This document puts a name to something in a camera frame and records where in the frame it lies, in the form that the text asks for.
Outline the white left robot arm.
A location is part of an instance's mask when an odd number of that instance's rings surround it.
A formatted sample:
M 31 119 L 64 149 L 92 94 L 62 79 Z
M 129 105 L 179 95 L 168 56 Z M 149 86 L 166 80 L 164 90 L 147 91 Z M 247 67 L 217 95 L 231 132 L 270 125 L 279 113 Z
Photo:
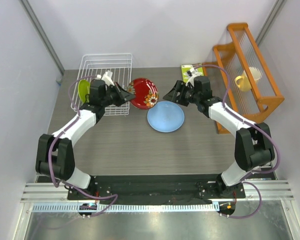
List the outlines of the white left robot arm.
M 79 188 L 79 194 L 90 200 L 97 192 L 92 177 L 79 170 L 75 164 L 74 146 L 78 140 L 104 116 L 108 106 L 121 105 L 136 96 L 124 90 L 111 79 L 82 79 L 78 87 L 83 91 L 83 105 L 76 110 L 75 117 L 53 134 L 43 134 L 38 140 L 35 170 L 57 180 Z

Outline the light blue plate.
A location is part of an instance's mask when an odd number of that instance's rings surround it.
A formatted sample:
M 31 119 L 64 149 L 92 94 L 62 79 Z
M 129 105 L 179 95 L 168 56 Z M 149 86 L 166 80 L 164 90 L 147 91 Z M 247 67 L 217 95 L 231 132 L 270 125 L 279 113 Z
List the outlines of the light blue plate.
M 185 121 L 182 108 L 170 101 L 160 101 L 147 112 L 148 124 L 161 133 L 178 130 Z

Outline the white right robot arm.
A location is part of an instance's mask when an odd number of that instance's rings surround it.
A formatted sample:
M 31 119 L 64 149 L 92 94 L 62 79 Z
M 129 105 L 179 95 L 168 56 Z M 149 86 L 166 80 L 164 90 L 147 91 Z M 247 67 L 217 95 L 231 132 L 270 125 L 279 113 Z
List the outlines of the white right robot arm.
M 200 113 L 220 123 L 234 136 L 234 162 L 215 181 L 216 193 L 221 198 L 230 197 L 248 173 L 274 160 L 269 126 L 250 121 L 228 108 L 213 95 L 208 77 L 196 76 L 188 82 L 178 80 L 163 99 L 185 107 L 195 104 Z

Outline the red floral plate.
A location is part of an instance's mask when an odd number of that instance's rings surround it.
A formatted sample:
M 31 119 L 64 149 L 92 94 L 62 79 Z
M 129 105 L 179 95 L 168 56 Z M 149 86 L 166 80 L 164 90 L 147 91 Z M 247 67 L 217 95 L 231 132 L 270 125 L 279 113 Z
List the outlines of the red floral plate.
M 153 108 L 159 100 L 159 91 L 156 85 L 147 78 L 134 79 L 129 83 L 126 90 L 135 95 L 130 103 L 140 110 Z

